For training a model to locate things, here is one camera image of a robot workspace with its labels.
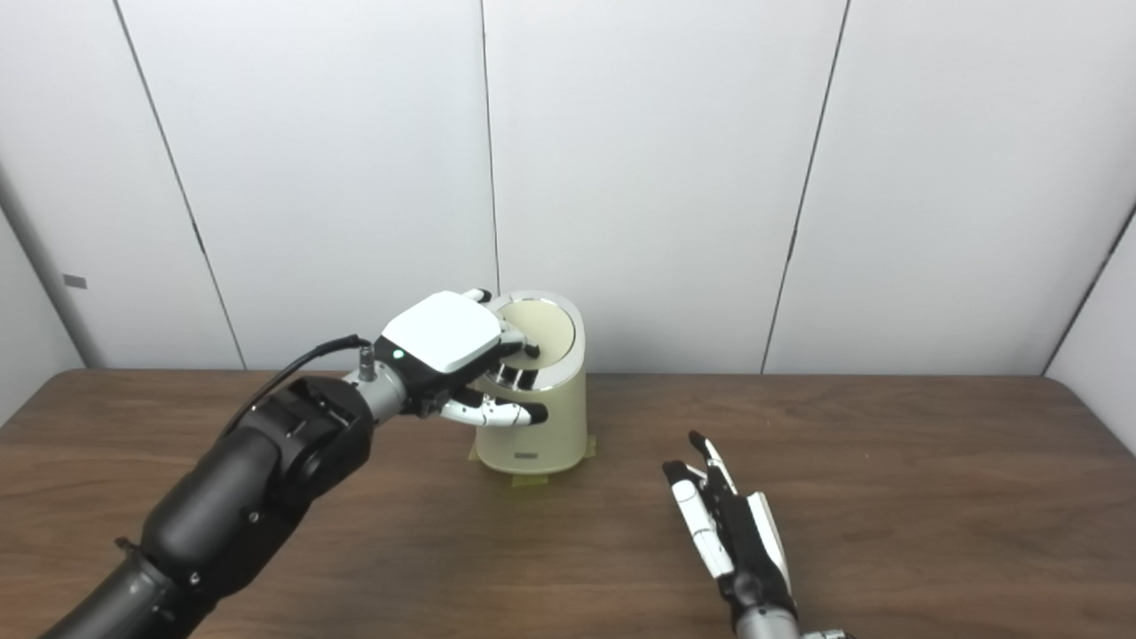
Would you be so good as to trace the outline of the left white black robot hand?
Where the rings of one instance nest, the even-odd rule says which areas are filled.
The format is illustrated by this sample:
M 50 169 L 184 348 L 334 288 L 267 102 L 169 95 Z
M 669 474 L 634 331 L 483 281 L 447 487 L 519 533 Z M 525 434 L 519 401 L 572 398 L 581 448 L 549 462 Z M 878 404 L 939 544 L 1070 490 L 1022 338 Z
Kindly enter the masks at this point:
M 374 403 L 377 421 L 398 415 L 442 418 L 471 426 L 515 428 L 543 424 L 548 406 L 516 403 L 471 389 L 501 360 L 523 352 L 535 359 L 540 346 L 488 307 L 485 288 L 466 294 L 441 291 L 401 312 L 374 345 L 376 377 L 392 384 L 394 397 Z

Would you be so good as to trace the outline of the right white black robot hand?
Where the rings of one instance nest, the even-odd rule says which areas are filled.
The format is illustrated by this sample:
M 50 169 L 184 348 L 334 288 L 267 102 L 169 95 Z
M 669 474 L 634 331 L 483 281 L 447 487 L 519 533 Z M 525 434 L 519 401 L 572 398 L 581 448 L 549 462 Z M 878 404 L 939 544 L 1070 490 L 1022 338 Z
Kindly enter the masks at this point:
M 797 616 L 785 551 L 763 493 L 738 492 L 715 443 L 690 431 L 705 468 L 666 460 L 662 468 L 687 533 L 715 579 L 733 622 L 747 611 L 777 608 Z

